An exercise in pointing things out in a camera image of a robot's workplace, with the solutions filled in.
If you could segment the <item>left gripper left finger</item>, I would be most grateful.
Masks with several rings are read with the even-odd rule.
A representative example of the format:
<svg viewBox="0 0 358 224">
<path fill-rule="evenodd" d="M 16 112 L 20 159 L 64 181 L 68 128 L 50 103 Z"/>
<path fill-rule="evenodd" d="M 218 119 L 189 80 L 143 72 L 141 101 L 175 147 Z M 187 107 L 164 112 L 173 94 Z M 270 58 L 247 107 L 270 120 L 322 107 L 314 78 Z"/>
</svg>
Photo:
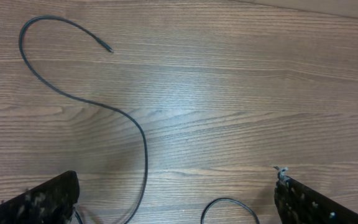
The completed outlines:
<svg viewBox="0 0 358 224">
<path fill-rule="evenodd" d="M 67 224 L 79 218 L 80 185 L 75 171 L 66 171 L 0 204 L 0 224 Z"/>
</svg>

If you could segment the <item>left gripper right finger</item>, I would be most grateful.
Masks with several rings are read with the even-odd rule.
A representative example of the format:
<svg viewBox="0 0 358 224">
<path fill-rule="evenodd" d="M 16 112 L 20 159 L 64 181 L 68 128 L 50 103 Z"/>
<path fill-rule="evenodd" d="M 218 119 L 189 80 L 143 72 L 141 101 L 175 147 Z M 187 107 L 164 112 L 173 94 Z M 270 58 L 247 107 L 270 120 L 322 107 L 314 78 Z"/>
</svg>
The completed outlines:
<svg viewBox="0 0 358 224">
<path fill-rule="evenodd" d="M 283 224 L 358 224 L 358 213 L 286 175 L 275 167 L 274 202 Z"/>
</svg>

